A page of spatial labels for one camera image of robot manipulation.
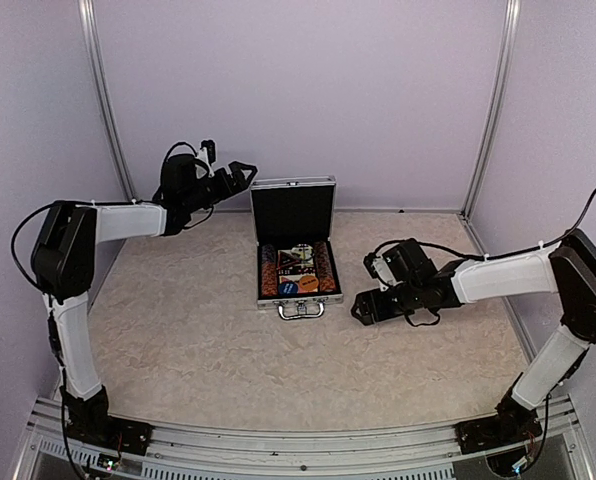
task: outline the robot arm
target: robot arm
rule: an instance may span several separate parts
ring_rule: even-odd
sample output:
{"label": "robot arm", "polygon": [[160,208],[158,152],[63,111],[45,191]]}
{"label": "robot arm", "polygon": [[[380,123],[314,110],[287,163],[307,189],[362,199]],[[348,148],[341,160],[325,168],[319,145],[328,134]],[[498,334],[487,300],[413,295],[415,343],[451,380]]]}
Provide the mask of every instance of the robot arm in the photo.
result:
{"label": "robot arm", "polygon": [[356,296],[352,315],[372,325],[427,309],[438,317],[442,308],[499,296],[558,292],[563,316],[527,370],[496,407],[496,415],[457,425],[463,453],[516,443],[539,436],[535,409],[560,382],[579,367],[596,343],[596,248],[580,230],[557,245],[495,260],[460,259],[437,270],[414,239],[393,242],[383,255],[365,258],[378,289]]}
{"label": "robot arm", "polygon": [[257,173],[256,167],[239,162],[229,165],[231,173],[214,171],[214,162],[214,143],[205,140],[198,154],[167,155],[152,203],[57,201],[49,208],[31,266],[49,312],[50,344],[66,373],[62,395],[69,409],[69,436],[113,449],[123,438],[124,451],[144,454],[151,427],[107,414],[109,400],[94,366],[87,309],[96,245],[176,235],[193,212],[245,191]]}

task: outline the aluminum case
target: aluminum case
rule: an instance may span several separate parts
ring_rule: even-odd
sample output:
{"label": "aluminum case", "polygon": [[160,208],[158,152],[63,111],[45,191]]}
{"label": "aluminum case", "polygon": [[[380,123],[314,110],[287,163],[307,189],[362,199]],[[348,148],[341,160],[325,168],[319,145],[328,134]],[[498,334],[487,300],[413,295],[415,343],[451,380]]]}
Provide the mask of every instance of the aluminum case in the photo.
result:
{"label": "aluminum case", "polygon": [[[274,308],[283,320],[298,320],[320,317],[326,304],[343,301],[330,243],[335,191],[336,179],[333,176],[259,180],[251,185],[257,245],[258,308]],[[327,293],[262,297],[262,246],[272,244],[276,249],[290,248],[315,241],[324,241],[329,249],[338,289]]]}

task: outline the case lid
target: case lid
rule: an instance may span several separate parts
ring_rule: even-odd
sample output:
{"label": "case lid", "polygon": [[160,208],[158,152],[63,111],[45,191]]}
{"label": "case lid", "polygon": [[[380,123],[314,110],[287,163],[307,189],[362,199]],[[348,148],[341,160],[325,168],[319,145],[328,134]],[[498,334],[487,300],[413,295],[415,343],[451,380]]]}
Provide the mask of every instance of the case lid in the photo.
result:
{"label": "case lid", "polygon": [[333,176],[254,182],[251,208],[258,244],[328,240],[335,190]]}

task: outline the black foam lining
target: black foam lining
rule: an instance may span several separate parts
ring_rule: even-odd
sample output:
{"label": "black foam lining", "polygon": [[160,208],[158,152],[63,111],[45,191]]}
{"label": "black foam lining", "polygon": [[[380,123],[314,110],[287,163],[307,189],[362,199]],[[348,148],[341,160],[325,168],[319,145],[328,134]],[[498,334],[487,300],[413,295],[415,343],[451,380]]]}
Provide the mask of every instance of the black foam lining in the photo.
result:
{"label": "black foam lining", "polygon": [[259,245],[312,243],[331,233],[334,186],[251,191]]}

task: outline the speckled floor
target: speckled floor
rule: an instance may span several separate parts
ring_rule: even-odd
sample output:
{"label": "speckled floor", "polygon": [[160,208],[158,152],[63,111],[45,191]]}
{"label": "speckled floor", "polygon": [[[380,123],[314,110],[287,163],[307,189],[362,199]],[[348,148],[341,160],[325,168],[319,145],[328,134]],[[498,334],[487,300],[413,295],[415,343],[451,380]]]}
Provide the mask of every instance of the speckled floor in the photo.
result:
{"label": "speckled floor", "polygon": [[[249,214],[216,214],[176,237],[128,241],[90,315],[111,411],[259,430],[403,426],[491,412],[525,366],[498,300],[443,312],[440,325],[363,327],[349,309],[375,288],[362,265],[384,240],[473,251],[454,215],[337,213],[345,294],[305,322],[256,308]],[[430,251],[437,266],[451,257]]]}

